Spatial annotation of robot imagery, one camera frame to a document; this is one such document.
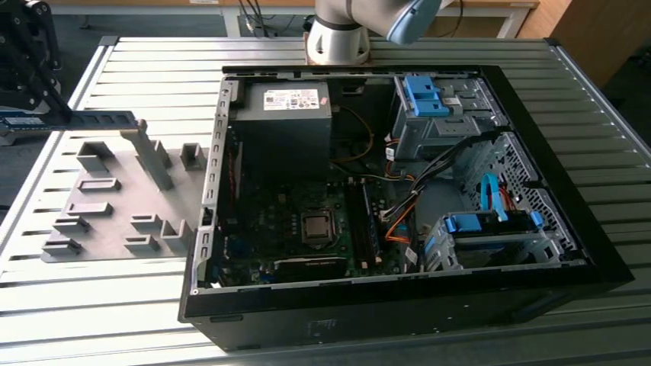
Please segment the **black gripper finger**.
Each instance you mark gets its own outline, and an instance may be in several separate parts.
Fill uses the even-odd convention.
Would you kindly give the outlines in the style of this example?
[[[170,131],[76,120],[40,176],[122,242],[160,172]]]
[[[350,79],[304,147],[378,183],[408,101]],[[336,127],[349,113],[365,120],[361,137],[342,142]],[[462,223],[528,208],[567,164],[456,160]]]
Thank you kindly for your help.
[[[41,52],[30,56],[32,66],[32,95],[36,97],[36,107],[30,114],[37,116],[44,124],[69,124],[70,109],[60,94],[60,83],[46,63]]]

